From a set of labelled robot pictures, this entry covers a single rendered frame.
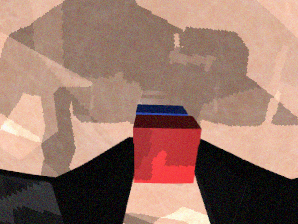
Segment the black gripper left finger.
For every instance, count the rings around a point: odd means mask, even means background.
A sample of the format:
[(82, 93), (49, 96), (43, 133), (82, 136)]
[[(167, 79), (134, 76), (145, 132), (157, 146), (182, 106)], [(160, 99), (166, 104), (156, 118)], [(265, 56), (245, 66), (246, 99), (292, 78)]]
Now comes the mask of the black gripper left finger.
[(57, 177), (0, 169), (0, 224), (122, 224), (133, 173), (133, 137)]

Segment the red block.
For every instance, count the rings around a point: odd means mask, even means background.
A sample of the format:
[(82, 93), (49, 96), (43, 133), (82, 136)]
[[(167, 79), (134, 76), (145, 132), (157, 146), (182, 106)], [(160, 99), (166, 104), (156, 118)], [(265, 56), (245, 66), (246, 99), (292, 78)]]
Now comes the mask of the red block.
[(201, 131), (193, 116), (136, 115), (134, 184), (193, 184)]

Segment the blue block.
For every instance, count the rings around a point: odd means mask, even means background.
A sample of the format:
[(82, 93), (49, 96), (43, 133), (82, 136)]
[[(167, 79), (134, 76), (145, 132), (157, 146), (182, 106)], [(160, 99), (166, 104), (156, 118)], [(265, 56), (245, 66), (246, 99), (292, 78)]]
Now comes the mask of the blue block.
[(189, 116), (184, 105), (137, 104), (136, 115)]

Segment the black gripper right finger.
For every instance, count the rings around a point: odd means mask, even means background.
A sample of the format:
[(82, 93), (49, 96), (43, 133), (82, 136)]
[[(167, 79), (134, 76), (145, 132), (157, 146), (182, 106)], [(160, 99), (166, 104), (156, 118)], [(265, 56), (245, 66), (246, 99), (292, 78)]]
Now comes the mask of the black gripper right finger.
[(258, 167), (204, 139), (194, 165), (210, 224), (298, 224), (298, 179)]

